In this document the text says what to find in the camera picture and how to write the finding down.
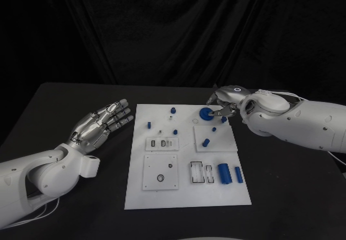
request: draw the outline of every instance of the robotic hand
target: robotic hand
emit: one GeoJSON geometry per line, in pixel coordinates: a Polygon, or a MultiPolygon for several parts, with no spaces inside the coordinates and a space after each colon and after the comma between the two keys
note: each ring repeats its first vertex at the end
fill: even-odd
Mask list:
{"type": "Polygon", "coordinates": [[[346,106],[309,101],[289,92],[260,89],[251,94],[237,85],[220,88],[207,105],[215,100],[224,108],[210,115],[233,117],[238,110],[257,135],[274,135],[310,149],[346,153],[346,106]],[[279,95],[297,97],[299,102],[290,104],[279,95]]]}
{"type": "Polygon", "coordinates": [[[0,229],[31,214],[75,187],[80,175],[97,176],[100,159],[87,155],[100,148],[109,135],[127,124],[126,99],[90,113],[78,122],[70,140],[55,150],[0,163],[0,229]],[[26,176],[39,195],[28,196],[26,176]]]}

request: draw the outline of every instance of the black table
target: black table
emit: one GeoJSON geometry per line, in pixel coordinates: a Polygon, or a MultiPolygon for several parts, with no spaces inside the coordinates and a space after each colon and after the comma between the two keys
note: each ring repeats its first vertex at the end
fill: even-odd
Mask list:
{"type": "MultiPolygon", "coordinates": [[[[54,149],[86,114],[120,99],[136,115],[137,104],[202,105],[214,91],[47,83],[0,148],[0,162],[54,149]]],[[[91,153],[101,159],[97,177],[81,177],[52,215],[2,230],[0,239],[346,239],[346,179],[329,154],[257,136],[240,116],[230,123],[253,205],[124,210],[133,122],[91,153]]]]}

